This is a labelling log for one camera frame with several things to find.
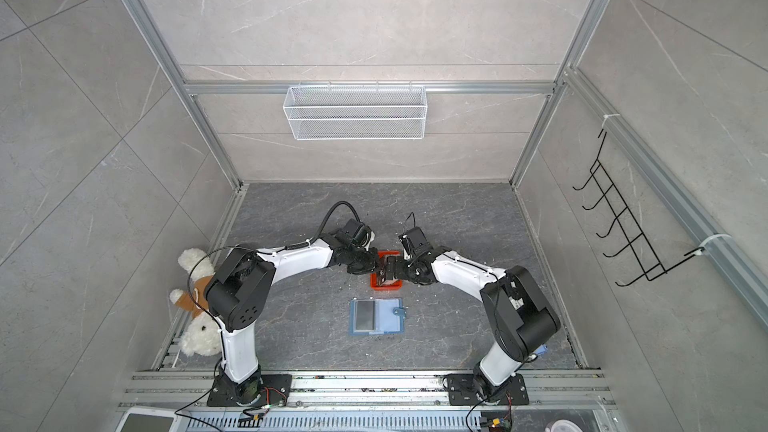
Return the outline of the red plastic tray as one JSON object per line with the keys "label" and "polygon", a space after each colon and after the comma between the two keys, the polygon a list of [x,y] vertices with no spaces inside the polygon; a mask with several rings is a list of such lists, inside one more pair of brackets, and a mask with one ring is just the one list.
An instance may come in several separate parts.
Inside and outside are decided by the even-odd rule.
{"label": "red plastic tray", "polygon": [[379,288],[379,285],[385,281],[400,280],[397,274],[402,259],[403,257],[399,251],[379,251],[378,268],[370,275],[371,288],[375,291],[394,291],[393,289]]}

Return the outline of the blue leather card holder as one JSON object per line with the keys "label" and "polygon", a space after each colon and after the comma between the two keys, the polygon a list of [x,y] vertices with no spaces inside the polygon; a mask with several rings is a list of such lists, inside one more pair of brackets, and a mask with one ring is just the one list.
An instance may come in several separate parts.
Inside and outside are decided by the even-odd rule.
{"label": "blue leather card holder", "polygon": [[[369,334],[356,334],[352,330],[353,304],[357,300],[376,301],[376,330]],[[406,309],[401,298],[353,299],[350,302],[349,333],[352,336],[392,335],[405,332]]]}

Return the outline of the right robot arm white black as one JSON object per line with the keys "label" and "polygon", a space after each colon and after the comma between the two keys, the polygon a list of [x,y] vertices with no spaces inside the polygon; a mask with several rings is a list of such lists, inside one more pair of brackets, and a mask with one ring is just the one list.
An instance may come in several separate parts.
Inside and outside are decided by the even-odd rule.
{"label": "right robot arm white black", "polygon": [[404,253],[380,260],[379,284],[407,281],[444,284],[479,300],[494,344],[476,365],[474,387],[488,397],[507,385],[536,350],[561,329],[554,306],[531,273],[522,266],[501,269],[484,265],[445,246],[432,245],[422,229],[399,236]]}

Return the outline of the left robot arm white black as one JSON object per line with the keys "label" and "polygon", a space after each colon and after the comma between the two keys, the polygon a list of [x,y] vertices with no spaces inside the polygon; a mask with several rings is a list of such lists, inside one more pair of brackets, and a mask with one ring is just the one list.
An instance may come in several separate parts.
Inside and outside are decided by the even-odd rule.
{"label": "left robot arm white black", "polygon": [[254,324],[274,283],[333,265],[369,274],[378,264],[378,252],[371,247],[374,238],[370,227],[351,219],[336,231],[296,245],[234,246],[204,292],[208,311],[220,329],[225,376],[236,385],[257,376]]}

